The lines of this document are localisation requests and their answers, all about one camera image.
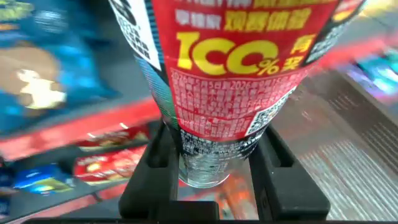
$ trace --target red label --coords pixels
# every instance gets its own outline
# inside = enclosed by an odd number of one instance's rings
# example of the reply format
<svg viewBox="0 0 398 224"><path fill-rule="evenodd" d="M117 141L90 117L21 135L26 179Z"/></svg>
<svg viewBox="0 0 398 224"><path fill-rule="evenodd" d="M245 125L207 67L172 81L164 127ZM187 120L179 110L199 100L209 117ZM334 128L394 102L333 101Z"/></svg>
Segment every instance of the red label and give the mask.
<svg viewBox="0 0 398 224"><path fill-rule="evenodd" d="M112 146L123 146L129 144L133 140L147 141L149 138L149 130L147 126L138 126L126 128L113 133L106 133L99 136L92 136L90 139L77 143L81 149L99 149Z"/></svg>
<svg viewBox="0 0 398 224"><path fill-rule="evenodd" d="M78 158L74 175L91 184L128 178L140 161L145 148L146 146L142 146Z"/></svg>
<svg viewBox="0 0 398 224"><path fill-rule="evenodd" d="M178 123L214 141L248 136L276 115L339 3L152 2Z"/></svg>

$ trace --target blue packaging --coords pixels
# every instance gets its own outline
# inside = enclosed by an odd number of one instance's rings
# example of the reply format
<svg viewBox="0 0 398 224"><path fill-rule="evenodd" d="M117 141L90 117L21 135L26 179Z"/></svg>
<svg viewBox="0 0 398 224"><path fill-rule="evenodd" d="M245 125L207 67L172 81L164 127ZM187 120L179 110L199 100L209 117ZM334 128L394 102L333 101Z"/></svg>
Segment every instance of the blue packaging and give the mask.
<svg viewBox="0 0 398 224"><path fill-rule="evenodd" d="M14 186L13 171L6 167L0 167L0 197L16 193L17 191L13 189L13 186Z"/></svg>
<svg viewBox="0 0 398 224"><path fill-rule="evenodd" d="M388 60L372 55L358 61L358 67L383 92L392 94L398 90L398 74L391 68Z"/></svg>
<svg viewBox="0 0 398 224"><path fill-rule="evenodd" d="M79 0L0 0L0 134L116 96L90 49L100 39Z"/></svg>
<svg viewBox="0 0 398 224"><path fill-rule="evenodd" d="M18 172L14 187L35 194L50 195L73 189L73 179L56 164L49 164Z"/></svg>
<svg viewBox="0 0 398 224"><path fill-rule="evenodd" d="M70 32L85 40L100 39L91 14L78 0L0 1L0 42L62 42Z"/></svg>
<svg viewBox="0 0 398 224"><path fill-rule="evenodd" d="M6 218L10 214L10 199L8 197L0 198L0 218Z"/></svg>

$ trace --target black holder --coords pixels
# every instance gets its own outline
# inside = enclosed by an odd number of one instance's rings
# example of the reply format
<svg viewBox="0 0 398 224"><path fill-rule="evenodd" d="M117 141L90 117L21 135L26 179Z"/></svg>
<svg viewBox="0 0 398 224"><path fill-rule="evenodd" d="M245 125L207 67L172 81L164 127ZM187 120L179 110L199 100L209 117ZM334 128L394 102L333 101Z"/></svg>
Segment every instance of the black holder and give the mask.
<svg viewBox="0 0 398 224"><path fill-rule="evenodd" d="M330 203L269 126L249 156L260 221L324 220ZM216 202L179 202L178 152L163 124L138 164L119 201L123 218L218 220Z"/></svg>

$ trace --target red shelf edge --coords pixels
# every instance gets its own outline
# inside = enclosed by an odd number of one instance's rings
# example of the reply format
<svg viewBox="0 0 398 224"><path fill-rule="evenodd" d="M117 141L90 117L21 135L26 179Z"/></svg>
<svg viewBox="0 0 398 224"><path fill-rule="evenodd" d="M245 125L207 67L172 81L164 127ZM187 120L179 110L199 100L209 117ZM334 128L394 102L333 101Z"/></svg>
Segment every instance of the red shelf edge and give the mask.
<svg viewBox="0 0 398 224"><path fill-rule="evenodd" d="M103 134L120 130L120 123L137 126L160 118L160 111L148 98L131 105L112 108L98 114L45 128L34 133L0 141L0 150L5 160L16 160L49 149L89 138L90 134Z"/></svg>
<svg viewBox="0 0 398 224"><path fill-rule="evenodd" d="M97 192L97 195L103 200L112 199L123 194L126 186L127 183L119 184L108 189L100 190L99 192Z"/></svg>

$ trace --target blue snack bag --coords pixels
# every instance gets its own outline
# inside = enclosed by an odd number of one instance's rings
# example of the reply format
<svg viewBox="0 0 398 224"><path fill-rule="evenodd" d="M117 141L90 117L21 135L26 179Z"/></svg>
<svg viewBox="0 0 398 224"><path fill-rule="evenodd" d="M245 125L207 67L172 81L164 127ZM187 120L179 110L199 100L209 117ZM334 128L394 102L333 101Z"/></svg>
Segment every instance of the blue snack bag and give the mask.
<svg viewBox="0 0 398 224"><path fill-rule="evenodd" d="M91 50L70 34L63 44L0 49L0 133L116 94L98 76Z"/></svg>
<svg viewBox="0 0 398 224"><path fill-rule="evenodd" d="M70 32L87 41L101 40L90 13L76 0L1 0L0 43L28 40L62 42Z"/></svg>

